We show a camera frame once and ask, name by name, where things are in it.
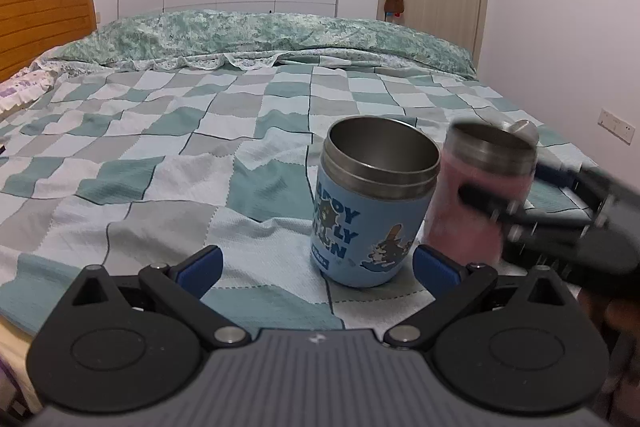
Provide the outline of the pink cup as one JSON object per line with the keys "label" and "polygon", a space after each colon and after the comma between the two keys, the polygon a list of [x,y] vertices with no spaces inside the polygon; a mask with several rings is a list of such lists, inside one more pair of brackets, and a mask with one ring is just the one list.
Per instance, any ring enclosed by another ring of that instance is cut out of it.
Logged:
{"label": "pink cup", "polygon": [[498,265],[500,227],[462,202],[460,188],[507,202],[524,202],[533,184],[539,133],[525,119],[513,124],[458,120],[446,134],[435,192],[425,216],[421,243],[467,265]]}

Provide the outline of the blue cartoon cup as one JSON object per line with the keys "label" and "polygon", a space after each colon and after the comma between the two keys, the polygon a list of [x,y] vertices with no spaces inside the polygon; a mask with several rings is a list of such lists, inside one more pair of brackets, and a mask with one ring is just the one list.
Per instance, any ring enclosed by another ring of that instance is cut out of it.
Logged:
{"label": "blue cartoon cup", "polygon": [[322,144],[310,257],[330,280],[353,288],[390,281],[430,205],[438,146],[406,122],[354,116],[334,122]]}

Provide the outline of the checkered green bed sheet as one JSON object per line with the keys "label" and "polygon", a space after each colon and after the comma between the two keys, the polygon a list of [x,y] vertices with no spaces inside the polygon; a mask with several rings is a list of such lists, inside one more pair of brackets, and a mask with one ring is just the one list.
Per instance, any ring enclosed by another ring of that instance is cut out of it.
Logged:
{"label": "checkered green bed sheet", "polygon": [[457,119],[525,118],[476,80],[407,63],[159,72],[42,58],[32,69],[52,88],[1,125],[1,314],[28,333],[85,265],[134,274],[209,244],[224,274],[204,300],[248,329],[384,331],[431,297],[409,268],[357,291],[311,264],[329,127],[387,116],[442,142]]}

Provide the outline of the brown plush toy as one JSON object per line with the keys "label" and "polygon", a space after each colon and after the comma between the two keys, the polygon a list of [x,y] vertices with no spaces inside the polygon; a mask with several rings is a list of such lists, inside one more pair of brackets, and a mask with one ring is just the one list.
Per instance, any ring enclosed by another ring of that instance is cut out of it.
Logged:
{"label": "brown plush toy", "polygon": [[386,20],[399,18],[405,12],[405,0],[385,0],[383,11]]}

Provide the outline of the purple patterned pillow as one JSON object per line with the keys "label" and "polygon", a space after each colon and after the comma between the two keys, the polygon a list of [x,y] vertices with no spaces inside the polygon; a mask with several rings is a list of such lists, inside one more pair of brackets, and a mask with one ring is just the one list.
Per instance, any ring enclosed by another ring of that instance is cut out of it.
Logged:
{"label": "purple patterned pillow", "polygon": [[55,86],[62,74],[59,62],[35,60],[1,83],[1,117],[8,117],[20,109],[34,104]]}

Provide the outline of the green floral quilt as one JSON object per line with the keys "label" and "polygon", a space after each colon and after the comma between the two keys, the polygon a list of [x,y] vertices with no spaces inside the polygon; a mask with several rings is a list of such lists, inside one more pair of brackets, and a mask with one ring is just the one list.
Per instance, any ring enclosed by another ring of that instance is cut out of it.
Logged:
{"label": "green floral quilt", "polygon": [[470,52],[447,40],[382,20],[295,13],[186,10],[125,17],[38,58],[40,65],[76,72],[214,70],[226,64],[251,70],[297,60],[477,77]]}

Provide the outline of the wooden headboard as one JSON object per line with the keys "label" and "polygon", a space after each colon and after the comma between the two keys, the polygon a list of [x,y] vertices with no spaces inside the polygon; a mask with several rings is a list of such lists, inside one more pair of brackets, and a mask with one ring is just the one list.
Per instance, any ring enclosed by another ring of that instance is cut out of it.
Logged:
{"label": "wooden headboard", "polygon": [[40,54],[96,30],[93,0],[1,0],[0,76],[8,80]]}

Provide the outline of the white wall socket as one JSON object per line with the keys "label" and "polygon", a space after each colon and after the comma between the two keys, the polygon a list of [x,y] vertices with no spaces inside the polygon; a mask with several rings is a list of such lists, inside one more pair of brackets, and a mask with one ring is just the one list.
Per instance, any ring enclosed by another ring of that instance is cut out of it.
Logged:
{"label": "white wall socket", "polygon": [[632,143],[634,132],[636,132],[636,128],[632,124],[628,124],[627,121],[618,118],[604,108],[601,109],[598,125],[628,145]]}

